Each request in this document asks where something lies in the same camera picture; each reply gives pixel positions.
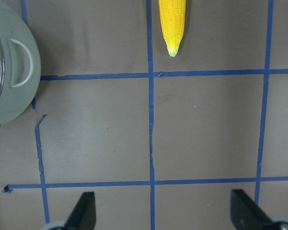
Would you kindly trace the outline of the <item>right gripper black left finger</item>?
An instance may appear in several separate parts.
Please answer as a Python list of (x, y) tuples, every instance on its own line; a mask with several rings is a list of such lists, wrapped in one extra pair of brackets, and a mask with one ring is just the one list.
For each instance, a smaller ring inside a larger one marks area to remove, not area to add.
[(83, 192), (65, 223), (66, 230), (93, 230), (96, 225), (94, 192)]

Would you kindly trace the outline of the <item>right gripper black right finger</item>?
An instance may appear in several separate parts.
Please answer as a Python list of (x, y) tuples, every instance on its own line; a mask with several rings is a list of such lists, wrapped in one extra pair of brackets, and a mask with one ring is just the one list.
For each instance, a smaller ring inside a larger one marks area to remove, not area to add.
[(230, 192), (230, 220), (237, 230), (288, 230), (288, 221), (270, 218), (242, 189)]

